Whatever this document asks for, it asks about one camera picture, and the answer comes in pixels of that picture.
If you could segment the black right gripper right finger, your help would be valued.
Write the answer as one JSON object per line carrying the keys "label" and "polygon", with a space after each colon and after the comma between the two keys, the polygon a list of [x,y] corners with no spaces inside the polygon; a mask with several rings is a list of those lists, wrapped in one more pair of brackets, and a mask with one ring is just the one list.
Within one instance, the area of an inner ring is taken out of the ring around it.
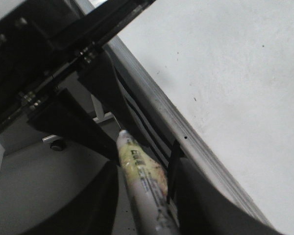
{"label": "black right gripper right finger", "polygon": [[179,159],[176,196],[184,235],[276,235],[224,197],[187,158]]}

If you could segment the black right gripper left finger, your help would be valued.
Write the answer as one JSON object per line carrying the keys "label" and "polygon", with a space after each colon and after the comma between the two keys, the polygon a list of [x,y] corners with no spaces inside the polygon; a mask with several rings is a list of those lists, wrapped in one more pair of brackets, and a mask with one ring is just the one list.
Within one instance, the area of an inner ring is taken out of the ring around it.
{"label": "black right gripper left finger", "polygon": [[117,165],[106,162],[70,203],[24,235],[110,235],[119,196]]}

